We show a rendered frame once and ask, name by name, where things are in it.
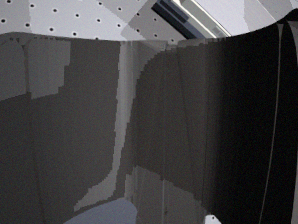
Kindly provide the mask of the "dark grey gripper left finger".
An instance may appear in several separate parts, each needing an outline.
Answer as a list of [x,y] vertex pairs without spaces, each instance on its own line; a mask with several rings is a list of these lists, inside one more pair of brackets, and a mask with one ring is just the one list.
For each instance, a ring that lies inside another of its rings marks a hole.
[[0,34],[0,224],[168,224],[173,45]]

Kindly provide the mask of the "dark grey plate nest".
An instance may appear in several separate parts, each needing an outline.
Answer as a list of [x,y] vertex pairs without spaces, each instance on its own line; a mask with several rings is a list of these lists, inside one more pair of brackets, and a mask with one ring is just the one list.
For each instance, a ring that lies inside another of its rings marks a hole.
[[136,224],[136,207],[118,199],[87,210],[64,224]]

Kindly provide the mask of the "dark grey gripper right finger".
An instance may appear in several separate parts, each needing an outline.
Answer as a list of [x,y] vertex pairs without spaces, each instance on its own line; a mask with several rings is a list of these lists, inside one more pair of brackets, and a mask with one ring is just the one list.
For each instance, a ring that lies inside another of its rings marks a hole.
[[168,224],[298,224],[298,8],[172,47]]

